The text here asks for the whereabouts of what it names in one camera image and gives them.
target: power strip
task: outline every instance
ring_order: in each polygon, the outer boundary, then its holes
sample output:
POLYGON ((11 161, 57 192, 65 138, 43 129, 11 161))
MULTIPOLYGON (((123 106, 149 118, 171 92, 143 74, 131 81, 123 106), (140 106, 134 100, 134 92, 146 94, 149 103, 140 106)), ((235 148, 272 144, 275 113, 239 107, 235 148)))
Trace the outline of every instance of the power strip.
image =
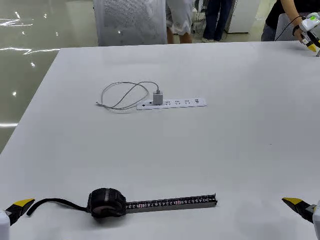
POLYGON ((163 100, 162 105, 153 105, 152 100, 144 101, 136 106, 137 110, 146 109, 176 109, 189 107, 205 107, 207 106, 204 98, 184 98, 184 99, 167 99, 163 100))

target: tape measure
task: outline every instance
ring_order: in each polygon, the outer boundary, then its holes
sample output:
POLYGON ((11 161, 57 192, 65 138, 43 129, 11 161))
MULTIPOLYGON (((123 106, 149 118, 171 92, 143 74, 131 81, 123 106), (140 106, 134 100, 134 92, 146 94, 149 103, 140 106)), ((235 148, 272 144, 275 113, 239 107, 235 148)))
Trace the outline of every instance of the tape measure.
POLYGON ((94 218, 121 217, 126 214, 211 208, 217 205, 216 194, 203 196, 178 197, 160 200, 127 202, 120 191, 113 188, 99 188, 90 193, 87 207, 78 206, 61 198, 45 198, 36 202, 26 213, 28 216, 43 203, 64 204, 79 211, 90 213, 94 218))

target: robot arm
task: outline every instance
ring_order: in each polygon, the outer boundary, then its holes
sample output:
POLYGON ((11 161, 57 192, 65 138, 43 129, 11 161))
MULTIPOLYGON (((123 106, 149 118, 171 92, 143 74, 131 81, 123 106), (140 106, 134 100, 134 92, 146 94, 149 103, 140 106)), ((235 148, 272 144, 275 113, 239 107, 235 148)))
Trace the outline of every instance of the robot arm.
POLYGON ((299 198, 284 197, 282 200, 305 220, 313 223, 316 237, 320 240, 320 201, 317 205, 310 205, 299 198))
POLYGON ((17 201, 6 210, 0 210, 0 240, 9 240, 9 227, 34 203, 34 199, 17 201))
POLYGON ((304 19, 299 27, 302 30, 302 42, 313 52, 317 52, 317 47, 320 48, 320 39, 313 32, 313 29, 320 24, 320 16, 313 12, 304 19))

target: white cable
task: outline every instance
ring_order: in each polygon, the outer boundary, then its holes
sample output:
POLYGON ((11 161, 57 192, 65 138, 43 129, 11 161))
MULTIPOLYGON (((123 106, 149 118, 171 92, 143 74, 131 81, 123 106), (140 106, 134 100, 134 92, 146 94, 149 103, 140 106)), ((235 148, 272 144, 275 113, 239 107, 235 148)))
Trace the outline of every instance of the white cable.
POLYGON ((150 83, 150 84, 154 84, 156 85, 157 87, 157 92, 160 92, 159 90, 159 86, 158 84, 156 84, 155 82, 153 81, 141 81, 141 82, 138 82, 138 83, 134 83, 134 82, 131 82, 131 81, 117 81, 117 82, 114 82, 114 83, 111 83, 109 84, 108 86, 106 86, 102 93, 101 93, 101 96, 100 96, 100 102, 97 101, 96 104, 99 106, 99 107, 104 107, 105 109, 110 109, 110 110, 128 110, 128 109, 132 109, 132 108, 135 108, 139 102, 143 101, 145 98, 147 98, 149 96, 149 91, 148 89, 143 86, 142 84, 143 83, 150 83), (120 84, 131 84, 133 85, 133 87, 131 87, 127 92, 126 94, 113 106, 108 106, 108 105, 105 105, 104 104, 104 94, 112 87, 114 86, 117 86, 117 85, 120 85, 120 84), (139 99, 138 101, 132 103, 132 104, 129 104, 127 106, 123 106, 123 107, 117 107, 124 99, 125 97, 135 88, 135 87, 141 87, 145 90, 146 94, 141 98, 139 99))

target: leg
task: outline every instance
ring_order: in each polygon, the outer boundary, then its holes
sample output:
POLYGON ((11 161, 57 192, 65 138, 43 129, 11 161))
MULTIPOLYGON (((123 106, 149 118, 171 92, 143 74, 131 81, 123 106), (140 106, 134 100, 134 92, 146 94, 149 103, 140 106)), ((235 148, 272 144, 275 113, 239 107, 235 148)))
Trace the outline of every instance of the leg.
POLYGON ((205 39, 212 40, 215 37, 220 5, 221 0, 209 0, 207 11, 205 13, 206 25, 203 32, 203 37, 205 39))
POLYGON ((173 26, 171 9, 168 0, 165 0, 165 21, 166 21, 166 40, 168 44, 174 44, 174 35, 170 28, 173 26))
POLYGON ((174 34, 169 27, 166 28, 166 39, 168 44, 174 44, 174 34))
POLYGON ((272 27, 268 26, 267 24, 264 25, 263 33, 261 36, 262 42, 271 42, 274 41, 276 38, 277 30, 273 29, 272 27))
POLYGON ((174 31, 179 34, 180 43, 192 43, 190 32, 192 24, 193 0, 166 0, 166 2, 171 11, 171 19, 174 31))
POLYGON ((220 41, 222 38, 222 35, 224 33, 224 30, 229 18, 232 2, 233 2, 232 0, 221 1, 220 17, 214 33, 214 40, 216 41, 220 41))
POLYGON ((184 35, 179 35, 181 44, 192 44, 192 37, 189 33, 185 33, 184 35))

